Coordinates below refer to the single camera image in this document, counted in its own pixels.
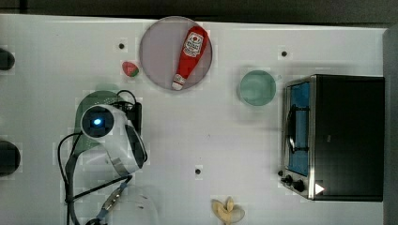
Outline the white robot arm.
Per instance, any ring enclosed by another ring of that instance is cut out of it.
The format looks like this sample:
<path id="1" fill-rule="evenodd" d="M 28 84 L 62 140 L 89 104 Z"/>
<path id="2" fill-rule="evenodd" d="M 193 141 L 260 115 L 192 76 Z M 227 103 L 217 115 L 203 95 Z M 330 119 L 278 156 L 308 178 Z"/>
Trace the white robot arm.
<path id="1" fill-rule="evenodd" d="M 118 109 L 115 104 L 97 104 L 89 107 L 83 112 L 79 125 L 80 131 L 73 143 L 74 151 L 69 156 L 64 170 L 68 220 L 72 221 L 74 225 L 81 225 L 75 212 L 75 201 L 89 193 L 121 181 L 120 186 L 110 194 L 102 205 L 97 216 L 85 223 L 85 225 L 105 225 L 104 219 L 114 208 L 132 175 L 142 169 L 146 163 L 145 145 L 141 134 L 127 117 L 127 113 Z M 73 182 L 76 164 L 79 156 L 86 152 L 86 149 L 79 151 L 75 149 L 81 137 L 86 137 L 105 150 L 105 153 L 99 158 L 112 165 L 118 178 L 75 195 Z"/>

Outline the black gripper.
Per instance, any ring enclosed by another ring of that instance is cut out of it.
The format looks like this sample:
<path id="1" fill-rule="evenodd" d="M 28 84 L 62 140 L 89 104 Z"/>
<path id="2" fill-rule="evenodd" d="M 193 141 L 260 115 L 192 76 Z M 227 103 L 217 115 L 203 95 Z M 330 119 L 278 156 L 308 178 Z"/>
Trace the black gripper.
<path id="1" fill-rule="evenodd" d="M 133 124 L 138 133 L 142 131 L 142 104 L 140 102 L 131 103 L 127 101 L 118 101 L 113 104 L 114 107 L 123 111 L 127 118 Z"/>

